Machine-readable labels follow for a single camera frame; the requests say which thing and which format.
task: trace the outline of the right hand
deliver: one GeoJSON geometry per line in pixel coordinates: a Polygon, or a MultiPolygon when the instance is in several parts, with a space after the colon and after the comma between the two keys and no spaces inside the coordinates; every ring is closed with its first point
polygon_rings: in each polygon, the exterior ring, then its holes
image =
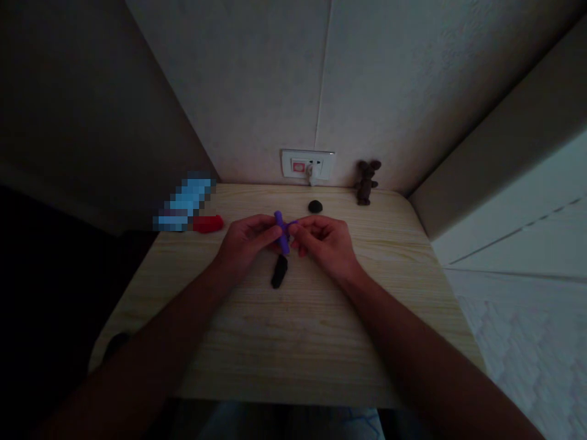
{"type": "Polygon", "coordinates": [[[289,227],[300,257],[310,254],[335,281],[344,281],[361,271],[346,222],[324,216],[308,216],[289,227]]]}

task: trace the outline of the electrical socket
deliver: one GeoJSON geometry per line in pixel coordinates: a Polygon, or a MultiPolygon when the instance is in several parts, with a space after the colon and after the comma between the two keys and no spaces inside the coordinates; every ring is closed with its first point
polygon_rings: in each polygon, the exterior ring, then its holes
{"type": "Polygon", "coordinates": [[[328,180],[334,168],[336,153],[308,150],[281,150],[281,170],[283,177],[308,178],[306,170],[311,163],[314,175],[319,180],[328,180]],[[303,163],[304,171],[294,170],[294,163],[303,163]]]}

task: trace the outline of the brown clay figure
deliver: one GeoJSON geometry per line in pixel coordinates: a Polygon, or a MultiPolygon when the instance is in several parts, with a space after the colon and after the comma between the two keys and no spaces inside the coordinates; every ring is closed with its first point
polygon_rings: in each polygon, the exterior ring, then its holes
{"type": "Polygon", "coordinates": [[[371,188],[376,188],[379,185],[371,179],[375,175],[375,171],[381,168],[381,162],[372,161],[368,164],[365,161],[360,161],[359,168],[363,173],[363,177],[360,182],[355,183],[357,204],[370,205],[371,201],[369,200],[369,196],[371,195],[371,188]]]}

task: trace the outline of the light wood desk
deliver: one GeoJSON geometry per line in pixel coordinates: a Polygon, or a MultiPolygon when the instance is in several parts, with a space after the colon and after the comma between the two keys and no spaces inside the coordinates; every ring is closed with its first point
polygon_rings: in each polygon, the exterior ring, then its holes
{"type": "MultiPolygon", "coordinates": [[[[483,361],[467,322],[411,205],[374,190],[359,207],[351,189],[229,185],[213,203],[225,223],[281,210],[286,221],[321,214],[345,220],[365,270],[476,365],[483,361]]],[[[92,353],[112,336],[137,331],[214,258],[226,233],[161,233],[116,306],[92,353]]],[[[262,251],[215,315],[188,368],[179,397],[304,405],[392,408],[398,400],[361,322],[309,258],[292,253],[280,289],[270,285],[276,256],[262,251]]]]}

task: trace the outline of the purple modeling clay stick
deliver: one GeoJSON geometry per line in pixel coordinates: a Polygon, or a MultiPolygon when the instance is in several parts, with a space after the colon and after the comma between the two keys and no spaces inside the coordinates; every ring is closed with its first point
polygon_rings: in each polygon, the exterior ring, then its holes
{"type": "Polygon", "coordinates": [[[277,226],[280,226],[281,230],[283,231],[281,236],[275,241],[277,241],[277,243],[279,244],[279,247],[281,247],[281,253],[283,255],[287,255],[287,254],[289,254],[289,245],[287,244],[287,226],[288,225],[283,223],[283,216],[281,215],[281,211],[275,211],[275,223],[277,223],[277,226]]]}

